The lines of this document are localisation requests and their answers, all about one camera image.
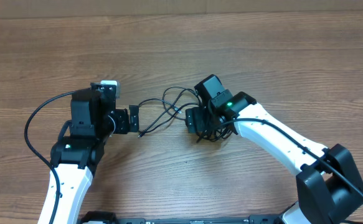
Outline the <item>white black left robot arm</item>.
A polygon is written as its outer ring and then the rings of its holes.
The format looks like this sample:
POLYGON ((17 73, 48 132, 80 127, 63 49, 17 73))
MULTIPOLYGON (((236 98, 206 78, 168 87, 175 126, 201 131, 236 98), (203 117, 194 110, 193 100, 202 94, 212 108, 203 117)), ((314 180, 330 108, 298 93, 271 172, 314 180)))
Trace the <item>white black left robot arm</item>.
POLYGON ((119 91, 118 81, 102 80, 72 93, 71 118, 50 152, 54 171, 39 223, 118 223, 111 212, 88 212, 82 218, 79 212, 107 140, 133 128, 128 111, 116 108, 119 91))

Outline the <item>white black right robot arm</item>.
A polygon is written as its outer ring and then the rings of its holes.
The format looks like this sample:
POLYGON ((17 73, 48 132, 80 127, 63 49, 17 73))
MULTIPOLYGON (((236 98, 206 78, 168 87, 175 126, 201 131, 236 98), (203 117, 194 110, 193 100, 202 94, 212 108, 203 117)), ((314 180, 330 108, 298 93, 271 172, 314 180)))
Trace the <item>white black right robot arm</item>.
POLYGON ((186 126, 198 140, 232 134, 260 146, 296 179, 298 199, 279 215, 251 215, 249 223, 350 223, 363 205, 363 180, 344 146, 327 147, 293 131, 250 95, 232 94, 209 75, 195 87, 199 104, 186 111, 186 126))

